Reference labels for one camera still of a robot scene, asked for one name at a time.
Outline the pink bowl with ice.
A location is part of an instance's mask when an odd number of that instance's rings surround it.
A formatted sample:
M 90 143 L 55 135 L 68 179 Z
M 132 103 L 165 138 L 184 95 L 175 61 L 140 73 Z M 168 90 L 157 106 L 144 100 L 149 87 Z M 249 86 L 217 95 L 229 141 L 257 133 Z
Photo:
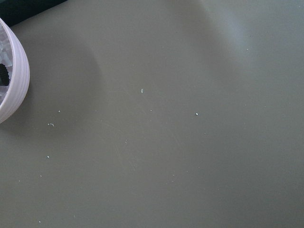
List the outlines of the pink bowl with ice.
M 0 122 L 7 120 L 22 104 L 30 82 L 25 50 L 8 25 L 0 21 Z

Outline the black plastic housing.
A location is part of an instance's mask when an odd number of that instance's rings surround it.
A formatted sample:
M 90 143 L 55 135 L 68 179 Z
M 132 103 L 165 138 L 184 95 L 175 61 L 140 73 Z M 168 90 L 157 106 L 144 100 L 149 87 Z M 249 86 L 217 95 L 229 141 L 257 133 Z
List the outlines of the black plastic housing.
M 0 18 L 11 27 L 63 2 L 65 0 L 1 0 Z

